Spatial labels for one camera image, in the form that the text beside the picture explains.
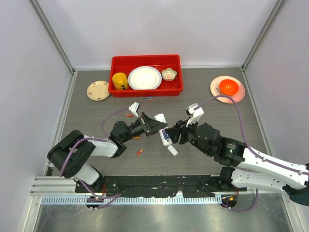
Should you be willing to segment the white remote control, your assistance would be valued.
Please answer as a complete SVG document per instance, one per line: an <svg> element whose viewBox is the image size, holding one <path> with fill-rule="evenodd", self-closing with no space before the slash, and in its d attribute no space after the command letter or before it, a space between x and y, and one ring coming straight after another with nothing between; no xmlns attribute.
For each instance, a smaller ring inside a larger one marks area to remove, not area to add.
<svg viewBox="0 0 309 232"><path fill-rule="evenodd" d="M157 120L157 121L160 121L160 122L163 122L163 123L167 123L164 114L157 114L154 117L155 117L155 120ZM159 131L159 135L160 135L162 144L164 146L170 146L170 145L172 145L172 141L171 141L169 135L165 131L166 128L168 128L168 126L166 126L165 128L161 129Z"/></svg>

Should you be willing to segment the white battery cover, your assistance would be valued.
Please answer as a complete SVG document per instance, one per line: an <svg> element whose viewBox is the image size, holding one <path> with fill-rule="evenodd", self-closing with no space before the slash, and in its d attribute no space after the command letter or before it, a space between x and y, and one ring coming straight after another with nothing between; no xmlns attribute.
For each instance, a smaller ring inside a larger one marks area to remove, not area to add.
<svg viewBox="0 0 309 232"><path fill-rule="evenodd" d="M167 149L173 156L178 155L178 151L172 145L169 145Z"/></svg>

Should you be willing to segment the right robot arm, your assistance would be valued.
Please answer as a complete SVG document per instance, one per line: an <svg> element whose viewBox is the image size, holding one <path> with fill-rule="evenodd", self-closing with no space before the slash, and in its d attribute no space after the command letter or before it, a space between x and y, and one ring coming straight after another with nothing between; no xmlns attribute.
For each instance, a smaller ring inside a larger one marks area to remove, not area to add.
<svg viewBox="0 0 309 232"><path fill-rule="evenodd" d="M178 121L165 131L173 143L190 143L223 166L218 178L220 189L260 188L287 194L292 202L300 205L309 204L308 165L290 163L223 137L207 123L187 125Z"/></svg>

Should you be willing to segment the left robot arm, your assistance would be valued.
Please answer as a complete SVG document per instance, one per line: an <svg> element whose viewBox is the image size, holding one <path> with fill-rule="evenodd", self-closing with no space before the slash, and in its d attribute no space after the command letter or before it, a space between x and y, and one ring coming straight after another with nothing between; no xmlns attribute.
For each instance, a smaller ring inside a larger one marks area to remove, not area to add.
<svg viewBox="0 0 309 232"><path fill-rule="evenodd" d="M130 125L124 121L115 122L106 139L87 137L79 130L73 130L48 152L47 158L60 171L60 177L73 177L85 189L97 193L102 190L105 180L97 169L87 164L91 156L117 158L126 150L126 142L143 133L154 135L167 126L166 122L142 112Z"/></svg>

